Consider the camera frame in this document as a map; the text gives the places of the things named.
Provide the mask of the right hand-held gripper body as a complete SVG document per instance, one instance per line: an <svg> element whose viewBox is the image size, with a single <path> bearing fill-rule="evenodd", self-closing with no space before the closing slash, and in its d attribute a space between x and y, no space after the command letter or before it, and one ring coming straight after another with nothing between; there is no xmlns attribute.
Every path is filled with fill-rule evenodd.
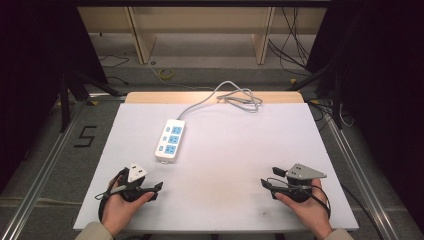
<svg viewBox="0 0 424 240"><path fill-rule="evenodd" d="M271 192L272 197L276 198L276 193L282 193L291 200L302 203L312 195L312 180L326 178L327 175L318 170L312 169L300 163L294 164L289 170L286 170L287 182L284 186L275 186L277 192Z"/></svg>

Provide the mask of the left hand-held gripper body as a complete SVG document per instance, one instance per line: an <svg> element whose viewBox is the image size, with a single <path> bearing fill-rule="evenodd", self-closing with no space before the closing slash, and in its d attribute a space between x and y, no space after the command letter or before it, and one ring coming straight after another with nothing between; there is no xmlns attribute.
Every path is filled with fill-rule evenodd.
<svg viewBox="0 0 424 240"><path fill-rule="evenodd" d="M124 168L118 175L120 176L118 180L120 190L118 193L125 201L134 202L145 193L148 193L141 187L147 171L137 163L132 163L129 168Z"/></svg>

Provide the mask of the person's right hand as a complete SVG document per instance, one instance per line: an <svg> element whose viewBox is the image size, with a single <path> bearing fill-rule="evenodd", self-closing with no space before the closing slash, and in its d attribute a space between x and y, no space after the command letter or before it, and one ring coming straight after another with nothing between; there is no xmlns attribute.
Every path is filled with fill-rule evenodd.
<svg viewBox="0 0 424 240"><path fill-rule="evenodd" d="M297 203L282 193L276 193L275 196L279 201L288 206L296 214L301 223L315 236L316 233L329 231L332 227L329 222L329 214L325 208L327 198L322 191L321 181L314 179L312 184L314 185L312 194L321 203L312 197L303 203Z"/></svg>

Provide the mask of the person's left hand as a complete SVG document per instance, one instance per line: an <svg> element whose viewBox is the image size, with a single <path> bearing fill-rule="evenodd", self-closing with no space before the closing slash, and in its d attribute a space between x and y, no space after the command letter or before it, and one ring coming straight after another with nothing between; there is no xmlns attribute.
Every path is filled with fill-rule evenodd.
<svg viewBox="0 0 424 240"><path fill-rule="evenodd" d="M153 196L153 192L147 192L136 201L127 202L118 194L112 195L105 204L102 225L113 237L117 236L130 223L137 210Z"/></svg>

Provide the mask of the white power strip blue sockets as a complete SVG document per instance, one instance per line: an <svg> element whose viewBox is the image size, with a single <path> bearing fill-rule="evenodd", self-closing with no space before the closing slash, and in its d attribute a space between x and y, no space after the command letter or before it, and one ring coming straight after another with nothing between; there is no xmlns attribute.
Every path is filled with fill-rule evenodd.
<svg viewBox="0 0 424 240"><path fill-rule="evenodd" d="M184 131L184 121L178 119L166 121L154 154L159 162L168 164L177 159Z"/></svg>

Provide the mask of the white foam board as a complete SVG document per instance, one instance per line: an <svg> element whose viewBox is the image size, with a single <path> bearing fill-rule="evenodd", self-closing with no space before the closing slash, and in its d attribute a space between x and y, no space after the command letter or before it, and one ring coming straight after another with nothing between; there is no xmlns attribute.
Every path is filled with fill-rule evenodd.
<svg viewBox="0 0 424 240"><path fill-rule="evenodd" d="M185 122L177 159L154 154L168 119ZM300 231L303 226L274 200L261 179L272 168L300 163L327 175L331 224L358 224L306 104L264 104L247 113L228 104L123 104L119 107L75 222L81 230L98 218L96 195L121 169L136 162L147 171L144 187L163 182L155 201L128 225L151 233L259 233Z"/></svg>

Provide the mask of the light wooden table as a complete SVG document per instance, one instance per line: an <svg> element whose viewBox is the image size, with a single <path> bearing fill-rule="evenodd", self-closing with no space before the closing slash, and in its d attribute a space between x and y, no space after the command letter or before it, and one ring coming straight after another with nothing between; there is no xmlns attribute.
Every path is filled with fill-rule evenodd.
<svg viewBox="0 0 424 240"><path fill-rule="evenodd" d="M126 104L195 104L212 94L211 91L130 92ZM254 91L253 95L267 103L303 103L297 91Z"/></svg>

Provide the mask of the black metal stand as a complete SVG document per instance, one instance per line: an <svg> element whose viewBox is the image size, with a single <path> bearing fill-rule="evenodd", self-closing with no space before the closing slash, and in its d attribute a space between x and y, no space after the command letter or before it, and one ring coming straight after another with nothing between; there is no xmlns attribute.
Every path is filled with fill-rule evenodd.
<svg viewBox="0 0 424 240"><path fill-rule="evenodd" d="M85 84L93 85L114 97L124 96L124 93L109 87L106 83L98 81L83 72L71 71L70 73L63 74L59 79L59 97L62 114L61 132L67 129L71 120L69 94L72 94L77 101L86 101L89 98L89 93L84 87Z"/></svg>
<svg viewBox="0 0 424 240"><path fill-rule="evenodd" d="M288 91L297 91L306 87L313 82L318 81L319 84L315 90L317 97L330 97L333 104L331 107L333 121L339 129L342 129L341 117L341 83L339 74L332 64L327 64L322 69L313 73L300 83L294 84L288 88Z"/></svg>

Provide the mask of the beige wooden shelf unit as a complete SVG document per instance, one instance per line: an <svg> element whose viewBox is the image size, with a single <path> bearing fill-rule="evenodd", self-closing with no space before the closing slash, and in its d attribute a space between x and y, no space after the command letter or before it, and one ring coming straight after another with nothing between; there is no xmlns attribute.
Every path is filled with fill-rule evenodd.
<svg viewBox="0 0 424 240"><path fill-rule="evenodd" d="M324 7L80 7L90 33L130 33L139 62L146 64L159 33L248 34L259 65L269 36L289 32L294 20L301 35L316 34Z"/></svg>

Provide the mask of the aluminium floor rail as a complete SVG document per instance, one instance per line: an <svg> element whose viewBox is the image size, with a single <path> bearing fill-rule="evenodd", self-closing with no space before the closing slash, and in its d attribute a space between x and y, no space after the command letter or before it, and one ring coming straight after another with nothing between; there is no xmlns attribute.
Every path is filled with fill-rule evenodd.
<svg viewBox="0 0 424 240"><path fill-rule="evenodd" d="M45 158L43 165L37 172L34 180L24 197L18 202L16 211L6 225L5 231L0 235L1 240L17 240L22 232L32 210L34 209L39 196L41 195L65 145L70 138L75 123L80 113L85 108L85 102L77 102L71 113L68 126L58 133L55 142Z"/></svg>
<svg viewBox="0 0 424 240"><path fill-rule="evenodd" d="M344 159L353 175L353 178L361 192L361 195L369 209L369 214L376 225L376 228L381 233L383 240L400 240L392 224L389 215L383 208L376 191L372 188L363 168L360 166L356 155L354 154L345 134L338 128L334 120L326 116L326 121L331 130Z"/></svg>

